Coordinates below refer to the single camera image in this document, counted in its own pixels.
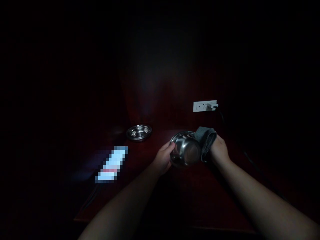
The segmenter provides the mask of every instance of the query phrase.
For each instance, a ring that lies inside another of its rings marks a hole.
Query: electrical outlet
[[[217,100],[193,102],[193,111],[194,112],[205,112],[205,111],[214,111],[214,110],[216,110],[215,108],[207,110],[208,103],[216,104]]]

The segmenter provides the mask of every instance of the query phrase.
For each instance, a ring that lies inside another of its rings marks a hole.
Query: dish towel
[[[199,142],[201,148],[201,161],[207,162],[204,160],[204,157],[210,151],[210,147],[213,144],[214,140],[217,138],[217,132],[213,128],[199,127],[194,134],[194,138]]]

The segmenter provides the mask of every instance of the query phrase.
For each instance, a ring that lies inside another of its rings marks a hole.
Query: forearm
[[[149,165],[100,210],[79,239],[130,239],[159,177]]]
[[[319,226],[231,161],[217,164],[229,186],[267,239],[316,239]]]

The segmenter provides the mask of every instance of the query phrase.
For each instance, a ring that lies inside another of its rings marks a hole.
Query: power socket
[[[217,100],[193,102],[193,112],[214,111],[215,108],[213,108],[212,110],[207,110],[208,103],[216,104]]]

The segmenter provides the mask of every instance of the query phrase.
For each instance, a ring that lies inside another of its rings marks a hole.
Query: stainless steel bowl
[[[199,161],[201,148],[194,138],[194,132],[179,132],[171,138],[175,148],[170,153],[170,161],[176,167],[187,167]]]
[[[127,138],[134,142],[142,142],[150,137],[152,128],[149,125],[136,125],[128,129]]]

